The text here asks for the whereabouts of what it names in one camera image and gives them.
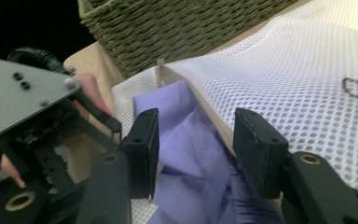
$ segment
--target wicker basket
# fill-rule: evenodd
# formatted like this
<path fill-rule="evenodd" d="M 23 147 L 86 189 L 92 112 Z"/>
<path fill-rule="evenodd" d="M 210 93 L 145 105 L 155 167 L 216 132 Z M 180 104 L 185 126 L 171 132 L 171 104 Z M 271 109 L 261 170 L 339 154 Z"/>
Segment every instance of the wicker basket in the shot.
<path fill-rule="evenodd" d="M 297 0 L 78 0 L 82 24 L 124 77 L 200 56 Z"/>

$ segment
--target beige surface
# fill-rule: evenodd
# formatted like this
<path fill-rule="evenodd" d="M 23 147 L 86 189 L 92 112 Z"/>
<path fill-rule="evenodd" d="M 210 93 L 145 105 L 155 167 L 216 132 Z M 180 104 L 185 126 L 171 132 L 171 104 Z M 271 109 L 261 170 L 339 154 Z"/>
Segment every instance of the beige surface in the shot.
<path fill-rule="evenodd" d="M 310 0 L 299 0 L 274 17 L 282 15 L 283 13 L 293 10 L 294 8 L 300 7 L 309 1 Z M 261 22 L 252 29 L 231 39 L 226 44 L 212 50 L 211 52 L 216 52 L 218 50 L 228 48 L 240 42 L 244 38 L 253 35 L 264 25 L 266 25 L 268 21 L 269 20 Z M 90 73 L 96 76 L 103 99 L 114 113 L 115 109 L 111 89 L 113 86 L 124 81 L 124 78 L 121 76 L 118 69 L 112 64 L 109 56 L 105 53 L 102 46 L 98 42 L 95 42 L 70 56 L 64 62 L 64 64 L 65 66 L 73 65 L 76 68 L 77 74 Z M 90 118 L 90 122 L 96 124 L 98 127 L 101 127 L 101 124 L 98 124 L 94 118 Z M 101 153 L 101 150 L 97 145 L 91 142 L 78 142 L 77 146 L 71 148 L 69 152 L 68 165 L 71 177 L 75 181 L 82 180 L 89 175 L 91 160 L 98 153 Z"/>

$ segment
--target purple garment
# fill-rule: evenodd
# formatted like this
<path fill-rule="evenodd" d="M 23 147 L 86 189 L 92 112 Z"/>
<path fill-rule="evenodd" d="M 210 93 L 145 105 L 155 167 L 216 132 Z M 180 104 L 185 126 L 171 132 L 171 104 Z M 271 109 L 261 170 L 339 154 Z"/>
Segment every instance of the purple garment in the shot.
<path fill-rule="evenodd" d="M 158 108 L 159 162 L 156 213 L 151 224 L 281 223 L 269 201 L 252 196 L 184 81 L 134 98 L 135 115 Z"/>

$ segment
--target dark background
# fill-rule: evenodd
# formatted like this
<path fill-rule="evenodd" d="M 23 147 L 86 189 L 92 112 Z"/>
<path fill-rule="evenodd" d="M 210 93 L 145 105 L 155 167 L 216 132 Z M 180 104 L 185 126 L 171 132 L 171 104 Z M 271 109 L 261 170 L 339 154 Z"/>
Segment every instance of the dark background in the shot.
<path fill-rule="evenodd" d="M 46 49 L 62 62 L 95 40 L 80 24 L 77 0 L 0 0 L 0 59 L 22 46 Z"/>

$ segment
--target metal plate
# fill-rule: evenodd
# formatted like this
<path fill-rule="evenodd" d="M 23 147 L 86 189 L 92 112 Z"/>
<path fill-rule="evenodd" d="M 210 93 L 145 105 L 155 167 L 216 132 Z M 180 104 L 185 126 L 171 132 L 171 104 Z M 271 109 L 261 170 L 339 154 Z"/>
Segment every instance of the metal plate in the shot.
<path fill-rule="evenodd" d="M 0 134 L 79 89 L 73 77 L 0 60 Z"/>

